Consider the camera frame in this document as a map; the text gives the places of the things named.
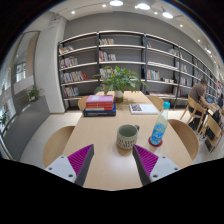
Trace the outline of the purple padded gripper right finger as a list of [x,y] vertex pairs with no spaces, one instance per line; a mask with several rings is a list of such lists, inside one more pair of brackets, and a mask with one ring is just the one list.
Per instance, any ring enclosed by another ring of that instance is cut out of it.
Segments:
[[141,146],[134,145],[132,153],[143,186],[179,170],[179,167],[168,157],[157,156]]

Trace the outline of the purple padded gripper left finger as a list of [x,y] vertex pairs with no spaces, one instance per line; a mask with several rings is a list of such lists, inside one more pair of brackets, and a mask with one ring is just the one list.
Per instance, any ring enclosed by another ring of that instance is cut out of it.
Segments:
[[69,156],[60,155],[45,170],[78,186],[82,186],[93,155],[94,145],[90,144]]

